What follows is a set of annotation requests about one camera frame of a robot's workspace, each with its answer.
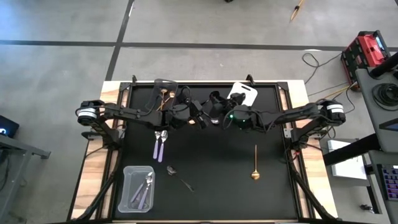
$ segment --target concrete floor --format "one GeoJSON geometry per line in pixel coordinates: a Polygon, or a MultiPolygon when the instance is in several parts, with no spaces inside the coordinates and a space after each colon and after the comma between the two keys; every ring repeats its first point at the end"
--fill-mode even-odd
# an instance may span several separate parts
{"type": "MultiPolygon", "coordinates": [[[[361,30],[379,29],[398,47],[393,0],[308,0],[294,22],[298,1],[136,0],[125,42],[347,46],[361,30]]],[[[115,42],[127,0],[0,0],[0,40],[115,42]]],[[[113,47],[0,45],[0,114],[17,121],[18,139],[52,151],[48,161],[33,159],[13,211],[28,223],[66,219],[83,159],[85,130],[74,109],[99,97],[113,47]]],[[[306,80],[312,68],[301,50],[122,48],[112,80],[243,79],[306,80]]],[[[325,62],[339,52],[312,52],[325,62]]],[[[307,93],[346,82],[339,60],[318,69],[307,93]]],[[[310,97],[315,101],[338,88],[310,97]]],[[[350,92],[356,110],[337,128],[339,138],[373,133],[362,96],[350,92]]],[[[345,95],[338,98],[345,108],[345,95]]],[[[366,189],[332,188],[339,216],[356,222],[389,223],[385,215],[357,208],[369,203],[366,189]]]]}

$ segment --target gold utensil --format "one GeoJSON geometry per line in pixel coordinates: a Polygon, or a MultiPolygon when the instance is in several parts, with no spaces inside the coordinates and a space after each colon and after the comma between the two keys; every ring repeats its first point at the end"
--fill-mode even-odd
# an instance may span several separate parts
{"type": "Polygon", "coordinates": [[[162,104],[160,105],[160,109],[163,109],[164,95],[167,93],[167,90],[161,89],[160,92],[162,93],[162,104]]]}
{"type": "Polygon", "coordinates": [[[298,3],[298,5],[296,7],[294,7],[294,11],[292,13],[292,16],[290,17],[290,21],[292,22],[294,20],[294,18],[297,16],[297,13],[299,13],[299,9],[301,7],[301,5],[303,4],[304,0],[300,0],[300,2],[298,3]]]}
{"type": "Polygon", "coordinates": [[[254,172],[251,174],[253,180],[260,179],[260,173],[257,172],[257,145],[254,148],[254,172]]]}
{"type": "Polygon", "coordinates": [[[165,105],[168,102],[169,99],[172,99],[172,98],[175,97],[175,92],[174,91],[170,91],[169,95],[170,96],[164,102],[162,102],[162,104],[157,108],[157,110],[163,109],[163,105],[165,105]]]}

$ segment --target keyboard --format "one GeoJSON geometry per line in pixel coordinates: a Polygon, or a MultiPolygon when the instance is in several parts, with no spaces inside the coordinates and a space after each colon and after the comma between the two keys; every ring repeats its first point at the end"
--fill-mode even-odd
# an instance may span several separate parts
{"type": "Polygon", "coordinates": [[[398,201],[398,165],[377,165],[384,181],[387,200],[398,201]]]}

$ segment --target red equipment case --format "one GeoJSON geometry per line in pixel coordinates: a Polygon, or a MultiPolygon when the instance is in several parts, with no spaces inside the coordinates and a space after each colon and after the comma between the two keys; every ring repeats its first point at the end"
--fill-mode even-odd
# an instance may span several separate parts
{"type": "MultiPolygon", "coordinates": [[[[359,32],[341,54],[341,62],[343,62],[349,84],[356,82],[355,70],[377,67],[390,56],[379,30],[359,32]]],[[[358,84],[353,86],[352,90],[359,90],[358,84]]]]}

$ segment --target gold spoon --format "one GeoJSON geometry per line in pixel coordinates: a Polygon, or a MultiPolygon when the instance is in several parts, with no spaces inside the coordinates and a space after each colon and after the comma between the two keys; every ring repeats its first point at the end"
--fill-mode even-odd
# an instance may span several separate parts
{"type": "Polygon", "coordinates": [[[160,105],[160,108],[163,109],[164,95],[167,93],[167,90],[161,89],[160,92],[162,93],[162,104],[160,105]]]}
{"type": "Polygon", "coordinates": [[[251,174],[253,180],[260,179],[260,173],[257,172],[257,145],[254,148],[254,172],[251,174]]]}
{"type": "Polygon", "coordinates": [[[165,105],[169,99],[174,98],[175,97],[175,93],[174,91],[170,91],[170,96],[164,101],[162,102],[162,104],[157,108],[157,110],[163,109],[163,105],[165,105]]]}

